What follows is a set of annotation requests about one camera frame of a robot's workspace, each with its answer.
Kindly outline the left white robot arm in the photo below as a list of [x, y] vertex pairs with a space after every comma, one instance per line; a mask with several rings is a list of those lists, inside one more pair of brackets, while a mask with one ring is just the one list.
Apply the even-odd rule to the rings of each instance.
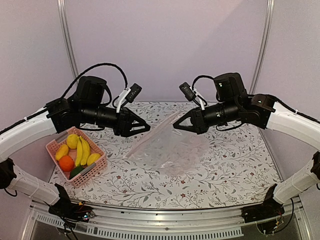
[[90, 206], [72, 203], [65, 188], [50, 184], [25, 172], [14, 164], [10, 156], [25, 146], [47, 136], [59, 134], [81, 124], [91, 124], [98, 130], [110, 128], [116, 136], [131, 137], [150, 130], [141, 117], [121, 102], [110, 108], [102, 102], [104, 92], [109, 93], [106, 80], [95, 76], [82, 76], [76, 91], [69, 98], [47, 103], [33, 115], [0, 132], [0, 187], [21, 192], [44, 202], [49, 213], [61, 218], [82, 221], [94, 213]]

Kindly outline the clear zip top bag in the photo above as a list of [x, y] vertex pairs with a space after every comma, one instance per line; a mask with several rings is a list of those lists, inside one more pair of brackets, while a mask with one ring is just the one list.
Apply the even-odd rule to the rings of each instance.
[[145, 164], [154, 170], [176, 177], [194, 170], [209, 151], [203, 135], [178, 130], [173, 123], [182, 117], [177, 111], [147, 132], [126, 154], [129, 161]]

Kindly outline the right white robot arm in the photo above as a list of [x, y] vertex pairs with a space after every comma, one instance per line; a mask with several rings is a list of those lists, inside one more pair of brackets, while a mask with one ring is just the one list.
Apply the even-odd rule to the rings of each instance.
[[[269, 94], [248, 94], [241, 75], [225, 73], [212, 78], [216, 88], [217, 104], [208, 106], [195, 86], [184, 82], [179, 89], [189, 102], [197, 107], [179, 118], [173, 127], [198, 135], [210, 127], [227, 126], [239, 121], [260, 129], [277, 131], [298, 139], [315, 149], [320, 148], [320, 122], [286, 105], [279, 98]], [[271, 186], [261, 204], [242, 208], [245, 223], [256, 222], [280, 216], [283, 205], [298, 194], [320, 182], [320, 153], [317, 151], [301, 170], [287, 180]]]

